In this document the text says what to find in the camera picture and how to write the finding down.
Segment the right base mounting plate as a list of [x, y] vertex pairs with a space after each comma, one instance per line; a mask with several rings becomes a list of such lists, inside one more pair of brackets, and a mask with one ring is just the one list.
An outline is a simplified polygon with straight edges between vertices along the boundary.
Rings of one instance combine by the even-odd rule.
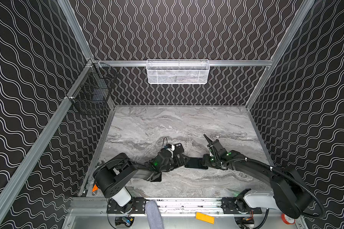
[[251, 208], [239, 198], [222, 198], [221, 208], [224, 214], [262, 214], [261, 208]]

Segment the orange handled tool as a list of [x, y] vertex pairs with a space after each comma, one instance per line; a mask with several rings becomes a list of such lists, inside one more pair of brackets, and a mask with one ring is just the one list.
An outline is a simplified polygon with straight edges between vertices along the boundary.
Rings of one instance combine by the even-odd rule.
[[93, 185], [92, 192], [95, 193], [98, 191], [98, 186], [96, 184]]

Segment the white mesh basket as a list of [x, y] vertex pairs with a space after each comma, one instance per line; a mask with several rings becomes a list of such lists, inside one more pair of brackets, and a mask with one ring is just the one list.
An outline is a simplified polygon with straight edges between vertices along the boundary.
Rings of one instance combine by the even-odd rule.
[[208, 80], [210, 63], [204, 59], [149, 59], [146, 71], [149, 84], [204, 85]]

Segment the black phone screen up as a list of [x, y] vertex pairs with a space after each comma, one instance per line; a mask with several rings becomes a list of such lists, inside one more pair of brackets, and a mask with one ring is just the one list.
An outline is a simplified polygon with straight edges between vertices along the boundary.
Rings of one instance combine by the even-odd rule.
[[162, 180], [161, 177], [162, 177], [161, 173], [155, 174], [151, 177], [150, 182], [161, 182]]

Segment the black phone case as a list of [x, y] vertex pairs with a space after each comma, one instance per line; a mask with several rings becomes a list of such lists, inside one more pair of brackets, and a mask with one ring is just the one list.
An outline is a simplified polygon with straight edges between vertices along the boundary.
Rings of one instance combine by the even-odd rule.
[[181, 143], [177, 143], [172, 145], [172, 148], [174, 155], [179, 155], [184, 153], [184, 147]]

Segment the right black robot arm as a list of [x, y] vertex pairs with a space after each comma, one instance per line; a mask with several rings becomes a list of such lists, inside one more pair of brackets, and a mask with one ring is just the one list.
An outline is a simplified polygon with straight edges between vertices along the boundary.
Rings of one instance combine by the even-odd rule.
[[294, 169], [272, 167], [234, 150], [224, 154], [220, 160], [205, 154], [201, 164], [208, 168], [243, 172], [258, 179], [271, 187], [275, 203], [282, 213], [295, 219], [301, 215], [309, 216], [305, 210], [315, 201], [315, 196]]

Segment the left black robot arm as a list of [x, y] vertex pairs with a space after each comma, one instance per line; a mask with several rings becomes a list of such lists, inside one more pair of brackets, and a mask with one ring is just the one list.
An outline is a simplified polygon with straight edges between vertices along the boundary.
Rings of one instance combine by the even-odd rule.
[[161, 182], [162, 173], [183, 167], [188, 162], [189, 157], [183, 153], [184, 148], [181, 144], [168, 144], [158, 152], [155, 158], [143, 164], [130, 159], [125, 153], [120, 153], [94, 171], [95, 185], [102, 191], [105, 198], [110, 198], [120, 207], [125, 207], [132, 199], [125, 188], [131, 179]]

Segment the grey cloth roll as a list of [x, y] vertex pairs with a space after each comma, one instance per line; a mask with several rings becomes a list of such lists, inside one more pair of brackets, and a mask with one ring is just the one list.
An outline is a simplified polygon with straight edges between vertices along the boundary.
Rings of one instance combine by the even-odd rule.
[[155, 201], [148, 201], [146, 203], [145, 214], [147, 216], [150, 229], [164, 229], [161, 213]]

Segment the blue phone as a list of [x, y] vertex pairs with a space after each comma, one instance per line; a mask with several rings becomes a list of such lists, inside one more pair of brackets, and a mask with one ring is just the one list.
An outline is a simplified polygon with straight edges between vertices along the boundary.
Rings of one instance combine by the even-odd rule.
[[190, 157], [184, 164], [185, 168], [188, 169], [202, 169], [207, 170], [209, 167], [204, 165], [203, 158]]

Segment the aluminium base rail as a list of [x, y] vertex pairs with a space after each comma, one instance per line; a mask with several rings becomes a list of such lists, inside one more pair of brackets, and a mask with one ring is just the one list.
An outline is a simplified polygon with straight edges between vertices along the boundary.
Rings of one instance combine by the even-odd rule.
[[111, 200], [105, 198], [85, 197], [75, 198], [69, 208], [69, 216], [145, 216], [145, 205], [147, 202], [156, 202], [162, 216], [194, 216], [197, 212], [210, 216], [249, 216], [234, 208], [233, 198], [142, 198], [134, 197], [131, 209], [121, 211], [121, 207]]

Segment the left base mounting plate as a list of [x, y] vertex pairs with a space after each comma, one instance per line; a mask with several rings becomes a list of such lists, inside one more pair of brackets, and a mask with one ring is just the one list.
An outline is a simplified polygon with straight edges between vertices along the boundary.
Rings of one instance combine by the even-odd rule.
[[125, 206], [121, 207], [114, 199], [109, 199], [107, 204], [108, 214], [144, 214], [147, 200], [141, 197], [132, 198]]

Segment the base mounting plate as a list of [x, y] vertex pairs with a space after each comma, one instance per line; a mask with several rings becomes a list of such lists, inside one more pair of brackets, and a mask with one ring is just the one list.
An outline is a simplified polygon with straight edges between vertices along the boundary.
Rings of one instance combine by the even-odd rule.
[[132, 198], [125, 206], [121, 207], [114, 199], [109, 199], [107, 204], [108, 214], [144, 214], [147, 200], [141, 197]]
[[222, 198], [221, 208], [224, 214], [262, 214], [261, 208], [251, 208], [239, 198]]

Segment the yellow card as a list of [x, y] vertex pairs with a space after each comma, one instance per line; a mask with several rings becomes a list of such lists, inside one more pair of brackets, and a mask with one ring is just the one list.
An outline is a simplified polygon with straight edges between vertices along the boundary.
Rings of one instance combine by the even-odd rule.
[[196, 219], [210, 224], [215, 224], [215, 218], [213, 216], [209, 216], [200, 212], [196, 213]]

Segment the red tape roll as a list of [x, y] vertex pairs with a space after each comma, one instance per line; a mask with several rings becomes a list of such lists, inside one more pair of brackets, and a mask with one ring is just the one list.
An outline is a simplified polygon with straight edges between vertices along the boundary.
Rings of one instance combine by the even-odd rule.
[[281, 215], [282, 221], [287, 225], [293, 225], [295, 224], [295, 219], [285, 215], [284, 213]]

